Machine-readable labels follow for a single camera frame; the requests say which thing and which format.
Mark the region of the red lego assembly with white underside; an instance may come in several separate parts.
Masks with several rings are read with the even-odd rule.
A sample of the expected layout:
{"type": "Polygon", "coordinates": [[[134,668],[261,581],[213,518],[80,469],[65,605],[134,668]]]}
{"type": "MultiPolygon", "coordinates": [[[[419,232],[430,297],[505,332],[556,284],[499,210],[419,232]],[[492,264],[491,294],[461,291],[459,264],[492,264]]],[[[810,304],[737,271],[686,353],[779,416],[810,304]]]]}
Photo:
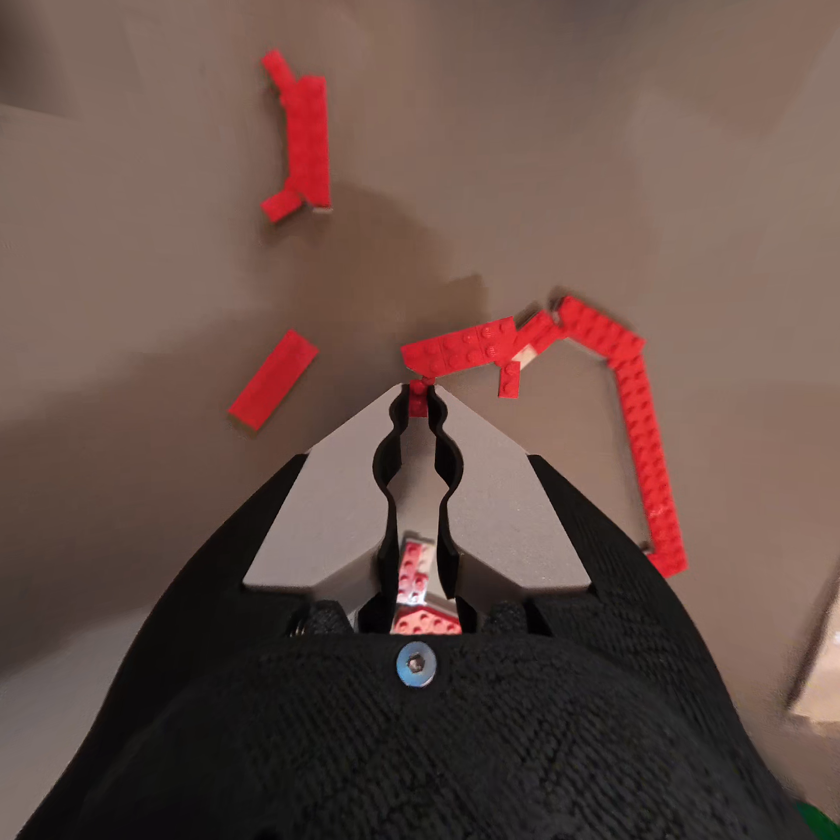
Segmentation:
{"type": "Polygon", "coordinates": [[[332,208],[327,81],[322,76],[296,77],[283,55],[273,49],[261,64],[279,93],[286,114],[288,173],[282,190],[261,209],[273,224],[305,205],[332,208]]]}

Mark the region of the red flat lego plate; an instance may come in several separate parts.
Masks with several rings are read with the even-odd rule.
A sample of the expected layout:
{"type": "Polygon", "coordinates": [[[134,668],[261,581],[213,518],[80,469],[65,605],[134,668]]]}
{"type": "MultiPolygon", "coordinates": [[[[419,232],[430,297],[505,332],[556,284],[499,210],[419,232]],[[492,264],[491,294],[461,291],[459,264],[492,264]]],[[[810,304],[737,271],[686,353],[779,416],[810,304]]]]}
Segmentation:
{"type": "Polygon", "coordinates": [[[314,344],[288,330],[228,408],[228,416],[258,432],[318,355],[314,344]]]}

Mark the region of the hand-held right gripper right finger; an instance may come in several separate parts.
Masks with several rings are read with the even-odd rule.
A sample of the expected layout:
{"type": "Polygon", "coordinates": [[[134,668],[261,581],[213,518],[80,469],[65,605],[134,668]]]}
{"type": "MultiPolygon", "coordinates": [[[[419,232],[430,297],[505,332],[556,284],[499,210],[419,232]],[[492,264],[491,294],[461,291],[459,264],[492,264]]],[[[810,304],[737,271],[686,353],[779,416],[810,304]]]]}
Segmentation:
{"type": "Polygon", "coordinates": [[[471,607],[584,592],[591,578],[529,453],[441,386],[427,393],[440,502],[437,572],[471,607]]]}

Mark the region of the green plastic bin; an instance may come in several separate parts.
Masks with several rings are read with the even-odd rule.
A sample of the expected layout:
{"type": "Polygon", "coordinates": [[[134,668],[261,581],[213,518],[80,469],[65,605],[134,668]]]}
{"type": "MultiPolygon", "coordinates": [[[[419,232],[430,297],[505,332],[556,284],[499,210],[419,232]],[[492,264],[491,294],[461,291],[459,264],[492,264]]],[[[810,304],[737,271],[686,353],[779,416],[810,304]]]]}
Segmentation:
{"type": "Polygon", "coordinates": [[[819,808],[804,801],[797,801],[795,806],[816,838],[839,839],[839,825],[819,808]]]}

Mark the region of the red and white lego piece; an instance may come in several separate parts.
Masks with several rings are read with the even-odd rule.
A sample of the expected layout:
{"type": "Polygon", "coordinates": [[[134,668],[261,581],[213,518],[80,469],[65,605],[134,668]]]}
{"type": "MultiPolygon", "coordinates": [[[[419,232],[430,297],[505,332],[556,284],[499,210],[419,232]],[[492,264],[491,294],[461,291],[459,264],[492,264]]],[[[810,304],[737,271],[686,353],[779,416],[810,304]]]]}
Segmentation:
{"type": "Polygon", "coordinates": [[[430,591],[436,575],[435,541],[407,534],[402,542],[392,635],[462,634],[455,601],[430,591]]]}

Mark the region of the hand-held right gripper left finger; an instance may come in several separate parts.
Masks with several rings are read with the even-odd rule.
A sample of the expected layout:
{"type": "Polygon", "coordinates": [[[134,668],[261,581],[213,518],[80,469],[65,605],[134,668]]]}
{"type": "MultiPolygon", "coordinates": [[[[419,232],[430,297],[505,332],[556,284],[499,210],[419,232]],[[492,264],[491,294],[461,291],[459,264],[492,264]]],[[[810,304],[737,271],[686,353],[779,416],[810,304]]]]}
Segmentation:
{"type": "Polygon", "coordinates": [[[393,430],[396,385],[315,444],[245,574],[251,590],[368,602],[388,503],[374,456],[393,430]]]}

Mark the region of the red lego heart frame assembly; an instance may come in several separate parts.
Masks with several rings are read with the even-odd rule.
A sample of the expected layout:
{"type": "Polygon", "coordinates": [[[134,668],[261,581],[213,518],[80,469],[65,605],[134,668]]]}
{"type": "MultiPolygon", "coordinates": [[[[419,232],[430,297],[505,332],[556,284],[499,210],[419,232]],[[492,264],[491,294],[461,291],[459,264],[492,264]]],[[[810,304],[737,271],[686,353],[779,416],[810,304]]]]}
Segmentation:
{"type": "Polygon", "coordinates": [[[647,522],[645,552],[656,570],[671,579],[688,569],[688,559],[642,337],[578,298],[565,296],[553,310],[538,310],[521,325],[513,317],[485,322],[404,344],[401,356],[417,379],[429,376],[435,382],[493,364],[499,370],[499,398],[514,400],[520,394],[522,370],[560,341],[587,350],[612,371],[647,522]]]}

